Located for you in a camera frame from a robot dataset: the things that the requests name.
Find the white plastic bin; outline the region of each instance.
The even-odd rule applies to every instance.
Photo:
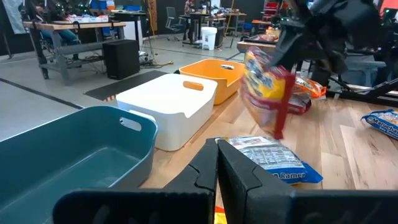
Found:
[[[202,27],[201,28],[201,48],[208,48],[209,50],[214,50],[214,45],[216,44],[216,34],[217,28],[215,27]]]
[[[116,96],[118,106],[153,116],[158,127],[155,147],[180,149],[210,118],[217,82],[166,74]]]

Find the orange plastic bin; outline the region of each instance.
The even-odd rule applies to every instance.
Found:
[[[218,85],[214,104],[218,105],[238,90],[243,68],[244,65],[239,62],[204,59],[180,68],[180,73],[216,81]]]

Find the nutrition label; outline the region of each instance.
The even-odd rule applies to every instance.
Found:
[[[304,167],[293,152],[278,140],[261,136],[225,140],[265,170]]]

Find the white trash can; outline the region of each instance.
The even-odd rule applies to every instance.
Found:
[[[201,48],[208,48],[214,50],[216,43],[217,28],[215,27],[202,27],[201,28]]]

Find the instant ramen package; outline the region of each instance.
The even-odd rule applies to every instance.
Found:
[[[384,134],[398,139],[398,111],[389,109],[386,111],[373,111],[362,117],[374,128]]]
[[[270,56],[258,47],[249,48],[239,95],[261,129],[281,139],[295,75],[283,67],[268,68],[269,62]]]
[[[320,99],[326,96],[326,87],[321,84],[302,77],[296,77],[292,93],[300,96],[307,96],[310,99]]]
[[[280,141],[258,136],[224,139],[257,165],[288,184],[319,183],[323,177]]]

